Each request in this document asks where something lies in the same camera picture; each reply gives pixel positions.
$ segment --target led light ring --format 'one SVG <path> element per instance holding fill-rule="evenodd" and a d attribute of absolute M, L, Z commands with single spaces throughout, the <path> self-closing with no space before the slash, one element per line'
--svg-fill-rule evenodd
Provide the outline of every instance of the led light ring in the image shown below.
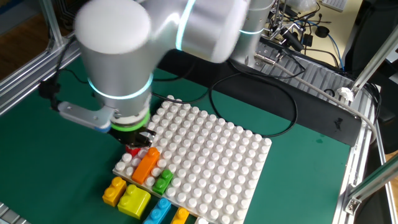
<path fill-rule="evenodd" d="M 241 32 L 242 34 L 250 34 L 250 35 L 253 35 L 253 34 L 259 34 L 259 33 L 261 33 L 263 30 L 264 30 L 264 29 L 259 30 L 259 31 L 255 31 L 255 32 L 248 32 L 248 31 L 240 30 L 240 32 Z"/>
<path fill-rule="evenodd" d="M 92 87 L 92 89 L 93 89 L 95 92 L 97 92 L 98 94 L 100 94 L 101 96 L 105 96 L 105 97 L 107 97 L 107 98 L 109 98 L 109 99 L 114 99 L 114 100 L 128 100 L 128 99 L 132 99 L 132 98 L 134 98 L 134 97 L 137 97 L 137 96 L 143 94 L 143 93 L 150 87 L 150 84 L 152 83 L 152 80 L 153 80 L 153 79 L 154 79 L 154 75 L 153 75 L 153 74 L 150 74 L 150 75 L 149 75 L 148 82 L 147 82 L 140 90 L 138 90 L 138 91 L 136 91 L 135 93 L 132 93 L 132 94 L 130 94 L 130 95 L 127 95 L 127 96 L 111 96 L 111 95 L 107 95 L 107 94 L 105 94 L 105 93 L 103 93 L 103 92 L 97 90 L 97 88 L 95 88 L 95 86 L 93 85 L 93 83 L 91 82 L 90 79 L 88 79 L 88 83 L 90 84 L 90 86 Z"/>
<path fill-rule="evenodd" d="M 185 6 L 184 12 L 182 13 L 180 24 L 178 25 L 177 36 L 175 38 L 175 48 L 177 50 L 182 49 L 182 38 L 184 37 L 185 28 L 187 26 L 189 15 L 191 14 L 193 5 L 196 0 L 188 0 L 187 5 Z"/>

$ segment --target wires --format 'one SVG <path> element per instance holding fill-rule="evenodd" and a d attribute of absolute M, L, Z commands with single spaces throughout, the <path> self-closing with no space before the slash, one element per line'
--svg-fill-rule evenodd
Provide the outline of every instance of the wires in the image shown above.
<path fill-rule="evenodd" d="M 310 24 L 312 24 L 312 25 L 318 27 L 318 25 L 315 24 L 315 23 L 313 23 L 313 22 L 308 22 L 308 23 L 310 23 Z M 330 34 L 328 34 L 328 36 L 329 36 L 330 40 L 331 40 L 331 41 L 334 43 L 334 45 L 336 46 L 337 55 L 338 55 L 338 59 L 340 60 L 341 69 L 342 69 L 342 71 L 344 71 L 344 70 L 345 70 L 345 69 L 344 69 L 344 63 L 343 63 L 343 60 L 341 59 L 340 50 L 339 50 L 339 48 L 338 48 L 338 46 L 337 46 L 337 43 L 336 43 L 336 41 L 331 37 Z"/>
<path fill-rule="evenodd" d="M 192 100 L 192 101 L 177 101 L 177 100 L 172 100 L 172 99 L 169 99 L 169 98 L 167 98 L 167 97 L 161 96 L 161 95 L 159 95 L 159 94 L 157 94 L 157 93 L 153 93 L 153 92 L 152 92 L 152 95 L 154 95 L 154 96 L 156 96 L 156 97 L 159 97 L 159 98 L 161 98 L 161 99 L 163 99 L 163 100 L 173 102 L 173 103 L 188 104 L 188 103 L 196 103 L 196 102 L 198 102 L 198 101 L 204 99 L 204 97 L 208 94 L 208 95 L 209 95 L 209 100 L 210 100 L 211 107 L 213 108 L 215 114 L 216 114 L 219 118 L 223 118 L 222 115 L 220 114 L 220 112 L 217 110 L 216 105 L 215 105 L 214 100 L 213 100 L 213 90 L 214 90 L 215 86 L 219 85 L 221 82 L 223 82 L 223 81 L 225 81 L 225 80 L 228 80 L 228 79 L 230 79 L 230 78 L 236 77 L 236 76 L 238 76 L 238 75 L 245 75 L 245 76 L 247 76 L 248 78 L 251 78 L 251 79 L 253 79 L 253 80 L 257 80 L 257 81 L 262 82 L 262 83 L 264 83 L 264 84 L 266 84 L 266 85 L 270 85 L 270 86 L 274 86 L 274 87 L 278 88 L 280 91 L 284 92 L 284 93 L 289 97 L 289 99 L 292 101 L 292 104 L 293 104 L 293 106 L 294 106 L 294 118 L 293 118 L 293 120 L 290 122 L 290 125 L 289 125 L 284 131 L 282 131 L 282 132 L 280 132 L 280 133 L 277 133 L 277 134 L 261 134 L 261 136 L 264 137 L 264 138 L 271 138 L 271 137 L 280 136 L 280 135 L 285 134 L 286 132 L 290 131 L 290 130 L 294 127 L 294 125 L 297 123 L 297 119 L 298 119 L 297 104 L 296 104 L 296 102 L 295 102 L 293 96 L 292 96 L 290 93 L 288 93 L 288 92 L 287 92 L 286 90 L 284 90 L 282 87 L 280 87 L 280 86 L 278 86 L 278 85 L 275 85 L 275 84 L 272 84 L 272 83 L 269 83 L 269 82 L 267 82 L 267 81 L 264 79 L 264 77 L 274 77 L 274 78 L 278 78 L 278 77 L 277 77 L 277 76 L 273 76 L 273 75 L 266 75 L 266 74 L 263 74 L 263 73 L 251 73 L 251 72 L 240 71 L 238 68 L 236 68 L 236 66 L 234 65 L 234 63 L 233 63 L 232 61 L 229 61 L 229 62 L 230 62 L 230 64 L 232 65 L 232 67 L 238 71 L 238 73 L 232 74 L 232 75 L 230 75 L 230 76 L 227 76 L 227 77 L 224 77 L 224 78 L 218 80 L 217 82 L 215 82 L 214 84 L 212 84 L 212 86 L 210 86 L 209 89 L 207 89 L 207 91 L 204 92 L 204 94 L 202 94 L 202 96 L 200 96 L 199 98 L 197 98 L 197 99 L 195 99 L 195 100 Z"/>
<path fill-rule="evenodd" d="M 331 39 L 331 41 L 332 41 L 332 42 L 335 44 L 335 46 L 336 46 L 337 55 L 338 55 L 338 59 L 340 60 L 341 69 L 342 69 L 342 71 L 345 71 L 345 69 L 344 69 L 344 63 L 343 63 L 343 60 L 341 59 L 340 50 L 338 49 L 338 46 L 337 46 L 337 44 L 336 44 L 336 41 L 331 37 L 330 34 L 328 34 L 328 36 L 329 36 L 329 38 Z"/>
<path fill-rule="evenodd" d="M 53 84 L 58 83 L 58 79 L 60 76 L 60 69 L 61 69 L 61 63 L 63 61 L 63 58 L 65 57 L 65 54 L 67 52 L 67 50 L 69 49 L 69 47 L 71 46 L 71 44 L 76 40 L 76 36 L 73 36 L 69 39 L 68 43 L 66 44 L 66 46 L 63 48 L 62 53 L 60 58 L 58 59 L 58 63 L 57 66 L 55 67 L 55 74 L 52 77 L 52 82 Z"/>
<path fill-rule="evenodd" d="M 225 81 L 225 80 L 227 80 L 227 79 L 233 78 L 233 77 L 235 77 L 235 76 L 237 76 L 237 75 L 240 75 L 240 74 L 247 75 L 249 78 L 252 78 L 252 79 L 256 78 L 257 81 L 260 81 L 260 82 L 262 82 L 262 83 L 264 83 L 264 84 L 267 84 L 267 85 L 274 86 L 274 87 L 278 88 L 280 91 L 284 92 L 284 93 L 290 98 L 290 100 L 292 101 L 292 104 L 293 104 L 293 106 L 294 106 L 294 118 L 293 118 L 293 120 L 290 122 L 290 125 L 289 125 L 284 131 L 282 131 L 282 132 L 280 132 L 280 133 L 277 133 L 277 134 L 260 134 L 260 135 L 261 135 L 262 137 L 264 137 L 264 138 L 271 138 L 271 137 L 280 136 L 280 135 L 285 134 L 286 132 L 290 131 L 290 130 L 294 127 L 294 125 L 297 123 L 298 111 L 297 111 L 297 104 L 296 104 L 296 101 L 294 100 L 293 96 L 292 96 L 290 93 L 288 93 L 286 90 L 284 90 L 282 87 L 267 82 L 267 81 L 264 79 L 264 76 L 263 76 L 263 75 L 259 75 L 259 74 L 254 74 L 254 73 L 252 73 L 252 74 L 247 74 L 247 73 L 235 73 L 235 74 L 230 75 L 230 76 L 228 76 L 228 77 L 224 77 L 224 78 L 218 80 L 216 83 L 214 83 L 214 84 L 209 88 L 209 90 L 210 90 L 210 91 L 209 91 L 209 100 L 210 100 L 211 107 L 213 108 L 213 110 L 214 110 L 214 112 L 216 113 L 216 115 L 217 115 L 219 118 L 225 119 L 225 118 L 220 114 L 220 112 L 217 110 L 216 105 L 214 104 L 213 94 L 212 94 L 212 93 L 213 93 L 214 87 L 215 87 L 216 85 L 220 84 L 221 82 L 223 82 L 223 81 Z"/>
<path fill-rule="evenodd" d="M 191 101 L 178 101 L 178 100 L 172 100 L 172 99 L 170 99 L 170 98 L 161 96 L 161 95 L 159 95 L 159 94 L 157 94 L 157 93 L 154 93 L 154 92 L 152 92 L 152 95 L 153 95 L 153 96 L 156 96 L 156 97 L 159 97 L 159 98 L 162 99 L 162 100 L 170 101 L 170 102 L 173 102 L 173 103 L 189 104 L 189 103 L 197 103 L 197 102 L 201 101 L 202 99 L 204 99 L 204 98 L 207 96 L 208 93 L 209 93 L 209 89 L 207 89 L 207 91 L 206 91 L 204 94 L 202 94 L 202 96 L 199 96 L 199 98 L 197 98 L 197 99 L 195 99 L 195 100 L 191 100 Z"/>
<path fill-rule="evenodd" d="M 189 70 L 182 76 L 180 77 L 175 77 L 175 78 L 154 78 L 155 82 L 173 82 L 173 81 L 177 81 L 177 80 L 181 80 L 183 78 L 186 78 L 187 76 L 189 76 L 189 74 L 191 74 L 191 72 L 193 71 L 193 69 L 195 68 L 195 65 L 197 64 L 197 60 L 192 64 L 192 66 L 189 68 Z"/>
<path fill-rule="evenodd" d="M 318 49 L 307 49 L 307 50 L 316 51 L 316 52 L 323 52 L 323 53 L 331 55 L 333 57 L 333 60 L 335 61 L 336 68 L 338 68 L 337 58 L 336 58 L 336 56 L 334 54 L 332 54 L 332 53 L 330 53 L 330 52 L 328 52 L 326 50 L 318 50 Z"/>
<path fill-rule="evenodd" d="M 88 84 L 88 81 L 83 81 L 83 80 L 81 80 L 81 79 L 76 75 L 76 73 L 75 73 L 74 71 L 72 71 L 72 70 L 70 70 L 70 69 L 67 69 L 67 68 L 61 69 L 61 70 L 60 70 L 60 73 L 61 73 L 62 71 L 70 72 L 80 83 L 82 83 L 82 84 Z"/>
<path fill-rule="evenodd" d="M 229 60 L 229 63 L 232 65 L 232 67 L 233 67 L 236 71 L 238 71 L 238 72 L 240 72 L 240 73 L 243 73 L 243 74 L 246 74 L 246 75 L 259 75 L 259 76 L 262 76 L 262 77 L 271 77 L 271 78 L 294 78 L 294 77 L 297 77 L 297 76 L 303 74 L 303 73 L 305 72 L 305 68 L 304 68 L 298 61 L 296 61 L 296 59 L 295 59 L 294 57 L 291 57 L 291 58 L 292 58 L 292 59 L 297 63 L 297 65 L 302 69 L 301 72 L 298 72 L 298 73 L 295 74 L 293 77 L 291 77 L 291 76 L 284 77 L 284 76 L 268 75 L 268 74 L 264 74 L 264 73 L 257 72 L 257 71 L 253 71 L 253 72 L 244 71 L 244 70 L 238 69 L 238 68 L 236 67 L 236 64 L 234 64 L 234 62 L 233 62 L 232 60 Z"/>
<path fill-rule="evenodd" d="M 283 66 L 279 65 L 278 63 L 275 63 L 275 66 L 280 68 L 284 72 L 286 72 L 288 75 L 294 76 L 294 74 L 292 72 L 290 72 L 288 69 L 284 68 Z M 311 83 L 308 83 L 308 82 L 302 80 L 299 77 L 295 77 L 295 79 L 297 81 L 303 83 L 304 85 L 310 87 L 311 89 L 315 90 L 317 93 L 319 93 L 319 94 L 323 95 L 324 97 L 328 98 L 330 101 L 336 103 L 337 105 L 342 106 L 344 109 L 346 109 L 349 112 L 355 114 L 356 116 L 359 116 L 360 118 L 362 118 L 368 124 L 368 126 L 371 128 L 371 131 L 373 132 L 371 142 L 374 142 L 374 140 L 376 140 L 376 133 L 377 133 L 376 128 L 374 127 L 372 122 L 367 117 L 362 115 L 360 112 L 358 112 L 358 111 L 350 108 L 349 106 L 345 105 L 344 103 L 334 99 L 332 96 L 330 96 L 329 94 L 327 94 L 324 91 L 320 90 L 319 88 L 317 88 L 316 86 L 312 85 Z"/>
<path fill-rule="evenodd" d="M 289 16 L 286 16 L 286 18 L 291 19 L 291 20 L 293 20 L 293 21 L 302 20 L 302 19 L 306 18 L 307 16 L 316 14 L 316 13 L 321 9 L 321 6 L 319 5 L 319 3 L 317 3 L 317 6 L 318 6 L 318 8 L 317 8 L 316 10 L 314 10 L 314 11 L 312 11 L 312 12 L 309 12 L 308 14 L 306 14 L 306 15 L 304 15 L 304 16 L 300 16 L 300 17 L 298 17 L 298 18 L 291 18 L 291 17 L 289 17 Z"/>

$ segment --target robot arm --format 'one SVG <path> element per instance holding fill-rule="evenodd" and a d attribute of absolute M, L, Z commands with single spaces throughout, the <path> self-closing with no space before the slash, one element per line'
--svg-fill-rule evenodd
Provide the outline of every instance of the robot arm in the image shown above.
<path fill-rule="evenodd" d="M 89 83 L 103 108 L 58 106 L 69 120 L 126 144 L 149 120 L 152 72 L 171 49 L 214 63 L 228 59 L 239 38 L 248 0 L 92 0 L 75 20 Z"/>

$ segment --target green table surface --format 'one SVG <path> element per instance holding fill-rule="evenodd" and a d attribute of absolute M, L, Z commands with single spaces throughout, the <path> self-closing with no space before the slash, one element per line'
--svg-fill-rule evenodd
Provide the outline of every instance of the green table surface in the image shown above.
<path fill-rule="evenodd" d="M 80 59 L 68 68 L 86 76 Z M 157 70 L 155 76 L 173 75 Z M 98 109 L 88 85 L 67 72 L 60 83 L 60 100 Z M 205 90 L 188 80 L 153 84 L 156 93 L 186 101 Z M 257 133 L 277 133 L 290 123 L 221 93 L 214 99 L 228 120 Z M 154 98 L 151 110 L 159 103 Z M 208 98 L 194 105 L 213 113 Z M 142 223 L 102 201 L 124 153 L 110 135 L 61 118 L 37 91 L 0 117 L 0 127 L 0 202 L 22 217 L 33 224 Z M 272 142 L 245 223 L 331 223 L 349 146 L 300 125 Z M 144 218 L 157 200 L 151 198 Z M 176 210 L 162 223 L 170 223 Z M 190 216 L 187 223 L 194 222 Z"/>

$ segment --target white baseplate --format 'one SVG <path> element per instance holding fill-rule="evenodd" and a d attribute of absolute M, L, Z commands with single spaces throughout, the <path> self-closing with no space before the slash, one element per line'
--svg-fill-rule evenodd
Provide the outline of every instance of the white baseplate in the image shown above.
<path fill-rule="evenodd" d="M 144 185 L 131 180 L 145 149 L 134 158 L 124 154 L 113 173 L 161 197 L 152 187 L 161 172 L 169 169 L 174 176 L 163 197 L 172 204 L 211 223 L 242 224 L 271 140 L 196 106 L 168 101 L 153 115 L 148 128 L 156 131 L 152 147 L 160 152 L 152 175 Z"/>

